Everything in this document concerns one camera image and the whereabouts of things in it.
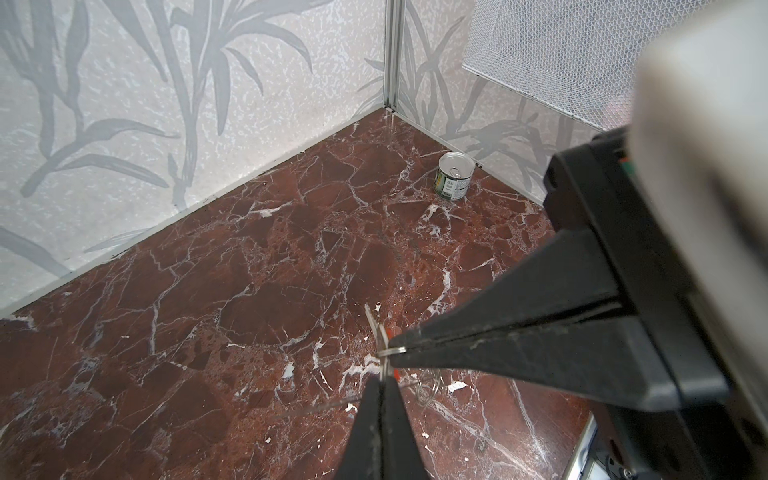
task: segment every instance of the white mesh fabric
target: white mesh fabric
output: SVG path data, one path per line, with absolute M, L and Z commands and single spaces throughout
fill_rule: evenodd
M 601 129 L 629 121 L 645 45 L 709 0 L 476 0 L 463 67 Z

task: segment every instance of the marble surface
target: marble surface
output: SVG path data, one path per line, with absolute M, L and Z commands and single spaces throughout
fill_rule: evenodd
M 476 171 L 431 192 L 444 149 L 384 110 L 0 323 L 9 478 L 332 478 L 392 334 L 471 298 L 552 235 L 540 207 Z M 411 373 L 404 371 L 404 376 Z M 404 390 L 434 478 L 558 478 L 583 400 L 443 372 Z

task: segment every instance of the tin can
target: tin can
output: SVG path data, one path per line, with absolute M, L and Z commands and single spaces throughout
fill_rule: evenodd
M 458 151 L 451 151 L 440 157 L 435 193 L 446 200 L 460 200 L 467 194 L 469 181 L 475 171 L 475 162 Z

